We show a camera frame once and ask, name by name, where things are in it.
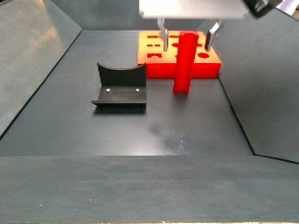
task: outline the red peg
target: red peg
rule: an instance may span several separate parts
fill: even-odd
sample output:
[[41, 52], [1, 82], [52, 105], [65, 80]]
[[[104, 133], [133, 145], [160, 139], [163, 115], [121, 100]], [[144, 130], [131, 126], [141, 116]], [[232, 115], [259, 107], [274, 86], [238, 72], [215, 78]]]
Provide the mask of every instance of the red peg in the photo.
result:
[[188, 94], [192, 82], [192, 65], [199, 41], [196, 31], [182, 31], [176, 57], [172, 92]]

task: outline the black bracket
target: black bracket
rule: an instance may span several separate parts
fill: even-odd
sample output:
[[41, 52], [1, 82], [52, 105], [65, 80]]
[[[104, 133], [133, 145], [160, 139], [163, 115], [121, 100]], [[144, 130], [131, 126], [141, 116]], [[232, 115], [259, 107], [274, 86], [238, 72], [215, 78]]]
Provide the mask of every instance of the black bracket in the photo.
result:
[[97, 106], [146, 106], [146, 65], [115, 69], [97, 64], [101, 89]]
[[243, 0], [252, 15], [262, 18], [282, 2], [283, 0]]

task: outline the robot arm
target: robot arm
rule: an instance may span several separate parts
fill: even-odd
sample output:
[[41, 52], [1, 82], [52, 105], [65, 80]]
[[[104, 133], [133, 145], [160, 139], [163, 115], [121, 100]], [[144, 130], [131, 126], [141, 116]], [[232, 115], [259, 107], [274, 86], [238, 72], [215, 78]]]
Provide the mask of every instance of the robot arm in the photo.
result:
[[222, 25], [222, 19], [242, 19], [248, 11], [256, 18], [263, 17], [283, 0], [139, 0], [139, 12], [143, 18], [156, 18], [162, 31], [163, 50], [168, 48], [167, 18], [218, 19], [208, 30], [206, 51], [210, 50], [212, 36]]

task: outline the red block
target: red block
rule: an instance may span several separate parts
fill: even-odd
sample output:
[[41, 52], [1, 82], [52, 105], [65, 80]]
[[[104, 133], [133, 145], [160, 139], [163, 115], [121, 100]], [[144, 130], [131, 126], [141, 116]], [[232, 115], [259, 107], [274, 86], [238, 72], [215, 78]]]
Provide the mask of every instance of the red block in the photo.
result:
[[[214, 49], [204, 50], [206, 37], [199, 31], [196, 55], [191, 69], [194, 79], [216, 79], [220, 71], [220, 58]], [[164, 43], [159, 38], [159, 31], [139, 32], [137, 65], [147, 64], [148, 79], [172, 79], [176, 68], [179, 46], [179, 31], [170, 31], [168, 51], [164, 52]]]

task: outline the dark floor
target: dark floor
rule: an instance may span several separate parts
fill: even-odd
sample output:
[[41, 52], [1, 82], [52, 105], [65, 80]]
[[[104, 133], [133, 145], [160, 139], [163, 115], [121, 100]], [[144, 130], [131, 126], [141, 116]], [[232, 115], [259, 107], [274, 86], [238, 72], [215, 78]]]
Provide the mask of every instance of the dark floor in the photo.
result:
[[144, 114], [95, 114], [96, 63], [131, 67], [135, 41], [84, 31], [16, 119], [0, 222], [298, 222], [298, 165], [252, 156], [218, 80], [150, 80]]
[[136, 65], [137, 31], [84, 31], [0, 142], [0, 156], [251, 155], [219, 80], [147, 82], [144, 114], [97, 114], [97, 62]]

